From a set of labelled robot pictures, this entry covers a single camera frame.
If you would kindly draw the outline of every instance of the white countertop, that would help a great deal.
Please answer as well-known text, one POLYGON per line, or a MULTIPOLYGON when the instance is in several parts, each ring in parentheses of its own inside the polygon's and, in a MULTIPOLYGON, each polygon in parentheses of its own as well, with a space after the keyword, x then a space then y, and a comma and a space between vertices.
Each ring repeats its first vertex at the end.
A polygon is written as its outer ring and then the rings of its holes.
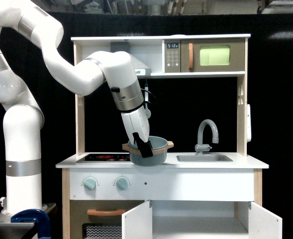
MULTIPOLYGON (((138 168, 141 166, 135 165, 132 162, 86 162, 77 163, 77 160, 85 157, 92 152, 84 153, 80 156, 73 155, 66 160, 56 164, 56 168, 138 168)), ((239 153, 211 153, 226 155, 233 162, 178 162, 178 155, 195 155, 192 153, 167 153, 165 163, 149 168, 269 168, 269 165, 260 160, 247 155, 242 156, 239 153)))

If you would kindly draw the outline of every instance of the microwave window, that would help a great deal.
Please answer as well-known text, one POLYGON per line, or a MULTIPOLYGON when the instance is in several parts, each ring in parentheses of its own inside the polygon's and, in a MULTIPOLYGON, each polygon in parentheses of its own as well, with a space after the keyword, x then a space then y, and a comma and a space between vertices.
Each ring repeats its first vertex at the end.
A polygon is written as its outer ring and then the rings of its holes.
POLYGON ((178 48, 178 43, 167 43, 167 49, 178 48))
POLYGON ((199 50, 201 66, 226 66, 230 61, 230 46, 202 46, 199 50))

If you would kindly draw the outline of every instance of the white cabinet door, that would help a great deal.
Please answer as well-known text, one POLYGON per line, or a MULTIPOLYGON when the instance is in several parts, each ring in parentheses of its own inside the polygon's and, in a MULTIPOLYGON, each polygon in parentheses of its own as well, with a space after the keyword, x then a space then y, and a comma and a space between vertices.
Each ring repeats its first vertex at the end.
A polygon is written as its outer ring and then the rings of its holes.
POLYGON ((282 239, 282 218, 252 202, 248 231, 249 239, 282 239))
POLYGON ((122 239, 152 239, 152 214, 150 201, 122 214, 122 239))

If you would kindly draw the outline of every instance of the microwave handle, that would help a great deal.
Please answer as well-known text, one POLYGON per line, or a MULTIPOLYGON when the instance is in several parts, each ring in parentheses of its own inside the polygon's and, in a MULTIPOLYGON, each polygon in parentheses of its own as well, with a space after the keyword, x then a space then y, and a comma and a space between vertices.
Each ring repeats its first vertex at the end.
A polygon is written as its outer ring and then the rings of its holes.
POLYGON ((89 209, 87 211, 87 214, 90 215, 90 216, 120 216, 122 215, 123 213, 125 213, 125 209, 118 209, 118 210, 115 210, 115 211, 98 211, 96 209, 89 209))
POLYGON ((194 59, 193 44, 189 43, 188 48, 189 48, 189 52, 190 52, 189 69, 192 69, 193 68, 193 59, 194 59))

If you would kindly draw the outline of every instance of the gray pot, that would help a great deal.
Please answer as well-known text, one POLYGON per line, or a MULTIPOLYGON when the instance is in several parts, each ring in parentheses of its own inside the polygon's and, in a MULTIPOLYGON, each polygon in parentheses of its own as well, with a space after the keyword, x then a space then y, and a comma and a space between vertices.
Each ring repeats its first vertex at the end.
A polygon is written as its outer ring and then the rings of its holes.
POLYGON ((164 138, 149 136, 149 140, 151 141, 153 147, 153 156, 147 158, 142 157, 136 143, 131 144, 131 142, 129 141, 128 143, 122 145, 123 150, 127 150, 130 152, 130 160, 132 163, 144 167, 160 165, 166 160, 167 149, 174 147, 173 142, 167 141, 164 138))

